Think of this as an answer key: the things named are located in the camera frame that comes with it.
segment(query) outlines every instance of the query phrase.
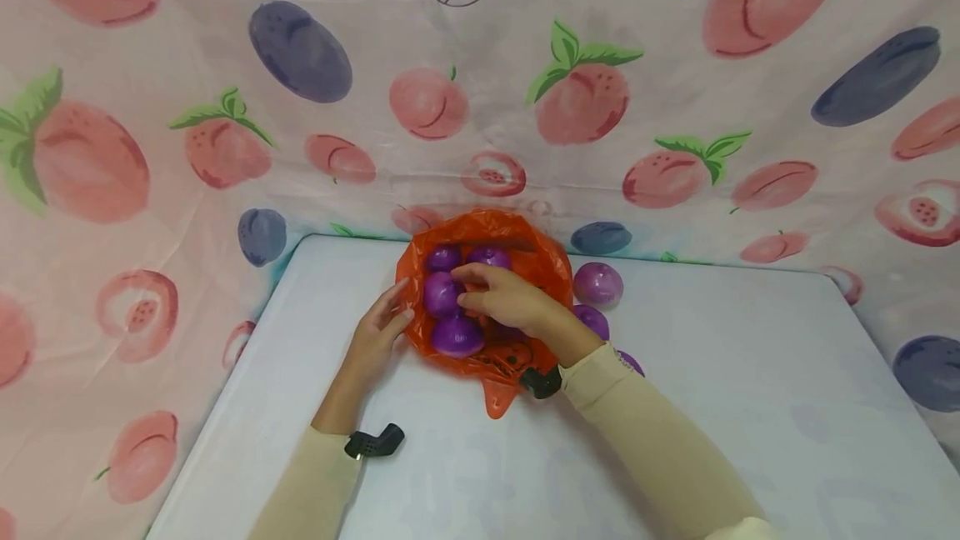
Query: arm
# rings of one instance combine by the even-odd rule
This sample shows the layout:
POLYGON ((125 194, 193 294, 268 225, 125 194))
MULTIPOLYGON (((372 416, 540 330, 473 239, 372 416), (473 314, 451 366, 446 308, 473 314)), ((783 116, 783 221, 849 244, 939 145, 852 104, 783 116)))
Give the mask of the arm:
POLYGON ((343 447, 383 375, 411 313, 397 314, 405 280, 380 296, 357 325, 327 396, 302 435, 248 540, 333 540, 360 475, 343 447))
POLYGON ((462 306, 518 327, 550 348, 573 406, 607 439, 683 540, 728 533, 748 518, 763 518, 750 489, 707 435, 567 308, 506 269, 473 263, 454 275, 488 288, 463 294, 462 306))

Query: orange plastic bag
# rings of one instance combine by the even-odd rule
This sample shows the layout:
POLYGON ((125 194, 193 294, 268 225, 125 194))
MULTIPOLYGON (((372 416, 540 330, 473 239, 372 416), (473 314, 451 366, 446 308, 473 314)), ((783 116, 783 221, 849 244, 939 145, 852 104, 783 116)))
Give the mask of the orange plastic bag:
POLYGON ((434 319, 423 307, 423 282, 428 275, 424 260, 438 244, 460 244, 462 255, 478 245, 507 249, 513 272, 534 283, 562 305, 573 308, 573 271, 563 246, 539 232, 516 213, 482 210, 462 214, 412 237, 397 262, 397 280, 410 278, 404 300, 414 308, 407 336, 419 354, 461 376, 479 377, 487 414, 499 419, 520 393, 520 375, 527 368, 546 374, 557 364, 548 347, 536 338, 508 337, 497 322, 480 318, 486 345, 476 355, 453 358, 441 355, 430 344, 434 319))

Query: onion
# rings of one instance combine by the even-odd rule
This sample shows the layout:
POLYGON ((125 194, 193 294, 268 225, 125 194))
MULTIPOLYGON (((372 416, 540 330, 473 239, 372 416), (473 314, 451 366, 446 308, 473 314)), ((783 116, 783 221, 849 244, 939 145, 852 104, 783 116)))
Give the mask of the onion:
POLYGON ((483 348, 483 330, 476 320, 465 315, 440 319, 433 328, 430 343, 441 355, 466 358, 483 348))
POLYGON ((467 263, 485 263, 493 268, 510 269, 512 263, 507 251, 499 246, 478 246, 467 255, 467 263))
POLYGON ((438 244, 426 256, 428 271, 450 271, 460 267, 460 247, 456 244, 438 244))
POLYGON ((577 319, 580 319, 583 325, 596 333, 603 342, 610 340, 610 324, 607 323, 604 314, 596 308, 589 305, 577 305, 573 308, 573 314, 577 315, 577 319))
POLYGON ((606 263, 588 262, 573 276, 573 293, 585 305, 616 307, 623 296, 623 278, 606 263))
POLYGON ((462 292, 463 286, 447 271, 431 273, 423 283, 423 306, 431 317, 452 318, 460 311, 457 296, 462 292))
POLYGON ((617 355, 620 356, 620 361, 622 361, 622 362, 624 362, 625 364, 629 365, 630 368, 631 368, 633 371, 636 371, 638 374, 646 377, 646 376, 643 374, 643 367, 640 367, 640 363, 637 362, 637 359, 636 359, 636 358, 633 358, 633 357, 631 357, 630 355, 627 355, 626 352, 621 351, 621 350, 619 350, 619 349, 617 350, 617 355))

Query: white table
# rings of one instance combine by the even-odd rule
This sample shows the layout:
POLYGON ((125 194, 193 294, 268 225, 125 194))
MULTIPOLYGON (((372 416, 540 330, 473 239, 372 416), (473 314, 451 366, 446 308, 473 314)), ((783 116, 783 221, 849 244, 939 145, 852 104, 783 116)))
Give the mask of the white table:
MULTIPOLYGON (((151 540, 246 537, 405 246, 304 239, 151 540)), ((613 343, 731 458, 784 539, 960 538, 960 477, 833 282, 598 261, 626 286, 608 313, 613 343)), ((407 438, 368 460, 343 540, 655 538, 617 459, 561 395, 522 395, 493 421, 479 381, 408 350, 362 427, 389 422, 407 438)))

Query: peach print fabric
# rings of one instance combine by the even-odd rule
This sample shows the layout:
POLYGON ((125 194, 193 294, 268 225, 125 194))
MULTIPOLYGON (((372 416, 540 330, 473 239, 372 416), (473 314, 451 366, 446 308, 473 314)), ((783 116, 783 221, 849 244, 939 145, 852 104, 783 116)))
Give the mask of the peach print fabric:
POLYGON ((478 205, 832 276, 960 463, 959 8, 0 0, 0 540, 141 538, 299 239, 478 205))

